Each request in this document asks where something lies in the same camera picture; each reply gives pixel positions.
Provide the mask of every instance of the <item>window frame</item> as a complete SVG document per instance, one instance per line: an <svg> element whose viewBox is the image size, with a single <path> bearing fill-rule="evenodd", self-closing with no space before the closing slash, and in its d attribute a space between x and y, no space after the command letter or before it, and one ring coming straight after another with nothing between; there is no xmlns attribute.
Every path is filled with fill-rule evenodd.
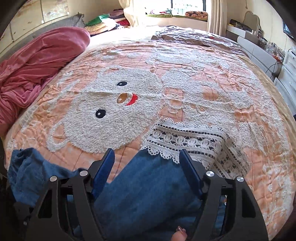
<svg viewBox="0 0 296 241"><path fill-rule="evenodd" d="M173 1L174 0L170 0L170 7L173 8ZM203 3L203 11L206 11L206 0L202 0Z"/></svg>

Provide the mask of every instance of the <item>red embroidered mouth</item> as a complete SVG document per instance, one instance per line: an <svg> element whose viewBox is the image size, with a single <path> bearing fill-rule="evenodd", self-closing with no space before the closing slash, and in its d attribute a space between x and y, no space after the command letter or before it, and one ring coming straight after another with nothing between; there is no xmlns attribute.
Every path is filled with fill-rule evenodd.
<svg viewBox="0 0 296 241"><path fill-rule="evenodd" d="M137 101L137 99L138 99L138 96L133 93L131 100L129 101L129 103L126 104L126 106L134 104Z"/></svg>

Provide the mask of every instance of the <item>window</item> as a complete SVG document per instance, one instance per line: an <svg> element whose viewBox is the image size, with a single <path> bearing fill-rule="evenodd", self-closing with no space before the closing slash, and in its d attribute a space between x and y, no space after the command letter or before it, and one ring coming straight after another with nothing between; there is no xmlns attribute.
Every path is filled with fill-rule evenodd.
<svg viewBox="0 0 296 241"><path fill-rule="evenodd" d="M183 9L184 11L206 11L206 0L147 0L145 7L147 11L153 9L165 11L169 9Z"/></svg>

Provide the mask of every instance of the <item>white lace trim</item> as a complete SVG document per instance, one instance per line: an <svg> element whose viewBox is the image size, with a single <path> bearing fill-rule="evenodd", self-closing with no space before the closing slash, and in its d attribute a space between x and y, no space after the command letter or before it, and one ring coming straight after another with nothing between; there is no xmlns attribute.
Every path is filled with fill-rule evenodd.
<svg viewBox="0 0 296 241"><path fill-rule="evenodd" d="M221 177L245 176L250 163L241 148L228 133L218 126L175 123L170 118L160 119L145 136L141 150L164 159L172 158L179 164L179 151L186 149L194 161Z"/></svg>

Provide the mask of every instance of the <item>brown embroidered nose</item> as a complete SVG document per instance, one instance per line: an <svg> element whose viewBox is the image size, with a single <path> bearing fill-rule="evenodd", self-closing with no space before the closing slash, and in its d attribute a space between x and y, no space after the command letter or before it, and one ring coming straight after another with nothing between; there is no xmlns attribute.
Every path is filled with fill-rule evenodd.
<svg viewBox="0 0 296 241"><path fill-rule="evenodd" d="M128 98L127 93L122 93L118 98L117 98L117 103L121 104L123 103L126 99Z"/></svg>

